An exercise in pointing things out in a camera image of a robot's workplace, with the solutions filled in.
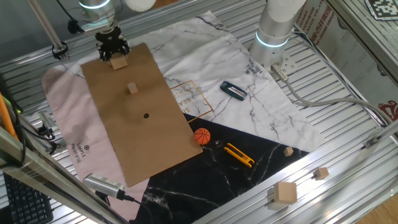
pink cloth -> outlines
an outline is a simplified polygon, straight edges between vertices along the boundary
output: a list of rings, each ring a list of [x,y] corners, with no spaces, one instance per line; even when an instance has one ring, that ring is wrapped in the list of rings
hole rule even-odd
[[[86,80],[52,68],[42,75],[42,85],[79,179],[94,173],[127,186]],[[141,201],[148,181],[126,189],[126,192]],[[112,197],[109,201],[126,220],[136,218],[138,204]]]

keyboard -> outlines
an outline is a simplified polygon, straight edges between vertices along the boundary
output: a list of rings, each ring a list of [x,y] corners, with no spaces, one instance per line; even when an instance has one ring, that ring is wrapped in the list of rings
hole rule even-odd
[[[50,198],[4,174],[12,224],[44,224],[53,220]]]

small wooden block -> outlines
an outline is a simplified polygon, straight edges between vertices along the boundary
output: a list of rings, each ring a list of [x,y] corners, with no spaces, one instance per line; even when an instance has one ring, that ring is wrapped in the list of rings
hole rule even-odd
[[[127,84],[127,87],[129,88],[131,94],[138,92],[137,85],[135,83],[129,83]]]
[[[327,176],[329,176],[329,171],[328,171],[328,168],[321,167],[321,168],[318,168],[313,174],[315,175],[315,180],[323,180]]]
[[[286,147],[284,151],[285,156],[291,156],[293,154],[293,148],[292,147]]]
[[[122,53],[112,54],[110,61],[114,70],[128,66],[126,57]]]
[[[296,183],[278,182],[274,185],[274,202],[292,205],[297,202]]]

gray cable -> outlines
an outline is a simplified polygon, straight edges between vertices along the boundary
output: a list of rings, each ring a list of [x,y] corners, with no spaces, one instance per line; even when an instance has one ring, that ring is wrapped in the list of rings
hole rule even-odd
[[[390,117],[388,117],[388,115],[386,115],[379,108],[373,106],[372,104],[370,104],[370,103],[368,103],[366,101],[363,101],[363,100],[360,100],[360,99],[355,99],[355,98],[338,98],[338,99],[326,100],[326,101],[322,101],[322,102],[311,102],[311,101],[307,101],[307,100],[304,100],[303,98],[301,98],[294,91],[293,87],[290,85],[288,80],[286,80],[285,83],[286,83],[287,88],[289,88],[290,92],[294,95],[294,97],[296,97],[296,99],[298,99],[302,103],[305,103],[306,105],[310,105],[310,106],[325,106],[325,105],[330,105],[330,104],[333,104],[333,103],[341,103],[341,102],[358,103],[358,104],[366,106],[366,107],[372,109],[373,111],[377,112],[379,115],[381,115],[388,122],[388,124],[392,123],[392,120],[390,119]]]

white marble cloth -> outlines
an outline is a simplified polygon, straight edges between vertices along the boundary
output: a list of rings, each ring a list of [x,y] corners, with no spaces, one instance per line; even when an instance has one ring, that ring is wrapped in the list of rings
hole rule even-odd
[[[169,87],[192,80],[203,92],[214,112],[202,118],[307,152],[324,141],[269,73],[210,11],[132,39],[129,45],[142,42],[148,45]],[[80,65],[98,57],[98,53],[93,52],[77,62],[56,68],[84,78]],[[223,81],[245,90],[246,99],[238,101],[222,92]],[[55,118],[63,119],[56,114]]]

